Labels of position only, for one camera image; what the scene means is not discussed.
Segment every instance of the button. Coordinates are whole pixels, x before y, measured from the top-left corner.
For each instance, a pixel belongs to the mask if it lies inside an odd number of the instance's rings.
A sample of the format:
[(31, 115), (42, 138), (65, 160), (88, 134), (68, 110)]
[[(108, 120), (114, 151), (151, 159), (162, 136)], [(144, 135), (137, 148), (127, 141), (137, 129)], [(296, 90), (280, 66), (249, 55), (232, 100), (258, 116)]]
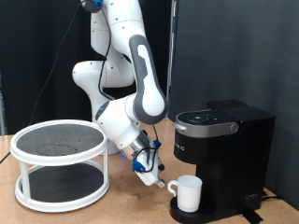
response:
[(193, 120), (193, 122), (196, 122), (196, 123), (203, 123), (203, 122), (207, 122), (209, 121), (209, 117), (206, 117), (205, 115), (196, 115)]
[(239, 126), (237, 124), (232, 124), (231, 126), (231, 132), (232, 133), (236, 133), (238, 130)]

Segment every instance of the table surface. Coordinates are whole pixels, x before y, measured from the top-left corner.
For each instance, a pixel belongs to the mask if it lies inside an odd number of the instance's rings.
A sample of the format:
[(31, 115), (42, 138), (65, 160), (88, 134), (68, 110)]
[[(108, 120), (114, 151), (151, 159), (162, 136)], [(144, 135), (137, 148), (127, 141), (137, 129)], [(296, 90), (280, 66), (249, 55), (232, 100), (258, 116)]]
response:
[[(149, 125), (142, 125), (152, 139), (154, 131)], [(179, 161), (174, 156), (175, 128), (172, 121), (164, 119), (156, 125), (159, 139), (163, 143), (160, 157), (165, 170), (160, 173), (165, 183), (178, 179), (181, 175), (194, 175), (195, 165)], [(0, 158), (9, 152), (12, 135), (0, 137)], [(103, 164), (103, 157), (94, 158)], [(167, 187), (147, 187), (132, 172), (132, 162), (122, 154), (109, 156), (110, 187), (96, 203), (76, 211), (47, 214), (24, 208), (15, 199), (15, 184), (20, 176), (20, 164), (9, 156), (0, 165), (0, 223), (177, 223), (169, 215), (169, 203), (173, 197)], [(264, 224), (299, 223), (299, 213), (282, 200), (270, 199), (262, 202), (261, 209), (256, 211)], [(249, 224), (244, 217), (235, 216), (222, 219), (215, 224)]]

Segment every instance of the mug handle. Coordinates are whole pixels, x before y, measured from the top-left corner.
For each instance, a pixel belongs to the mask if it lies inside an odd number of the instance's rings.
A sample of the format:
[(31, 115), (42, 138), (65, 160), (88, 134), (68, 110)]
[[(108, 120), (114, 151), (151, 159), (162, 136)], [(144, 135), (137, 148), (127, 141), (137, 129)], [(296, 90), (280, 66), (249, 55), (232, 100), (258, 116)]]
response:
[(169, 181), (169, 183), (168, 183), (168, 190), (169, 190), (171, 193), (173, 193), (173, 194), (175, 195), (175, 197), (176, 197), (177, 194), (176, 194), (176, 191), (173, 190), (173, 189), (171, 188), (172, 185), (178, 185), (177, 180), (172, 180), (172, 181)]

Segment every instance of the coffee maker display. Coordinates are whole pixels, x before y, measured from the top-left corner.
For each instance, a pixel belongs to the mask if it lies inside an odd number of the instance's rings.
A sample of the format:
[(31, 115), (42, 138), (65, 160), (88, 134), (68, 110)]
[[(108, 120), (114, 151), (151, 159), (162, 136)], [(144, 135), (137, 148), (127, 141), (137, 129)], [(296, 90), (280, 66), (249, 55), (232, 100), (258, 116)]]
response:
[(182, 211), (177, 197), (171, 200), (170, 214), (182, 223), (207, 223), (261, 207), (275, 116), (238, 101), (207, 107), (178, 114), (173, 124), (175, 156), (196, 164), (203, 182), (197, 211)]

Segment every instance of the black curtain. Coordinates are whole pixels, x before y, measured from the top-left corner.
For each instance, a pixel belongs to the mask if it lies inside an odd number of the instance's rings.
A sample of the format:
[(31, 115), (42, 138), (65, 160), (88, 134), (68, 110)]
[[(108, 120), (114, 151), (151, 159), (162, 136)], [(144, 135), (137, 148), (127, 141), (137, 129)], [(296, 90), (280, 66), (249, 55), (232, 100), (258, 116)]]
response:
[[(0, 1), (0, 64), (7, 132), (25, 128), (40, 90), (53, 65), (55, 52), (71, 22), (79, 0)], [(166, 90), (171, 0), (145, 1), (143, 15), (158, 79)], [(82, 7), (67, 35), (50, 82), (36, 108), (34, 122), (51, 119), (91, 120), (86, 93), (73, 81), (76, 63), (103, 60), (90, 40), (90, 13)], [(116, 97), (134, 86), (111, 90)]]
[(170, 119), (236, 99), (277, 116), (265, 186), (299, 209), (299, 1), (179, 0)]

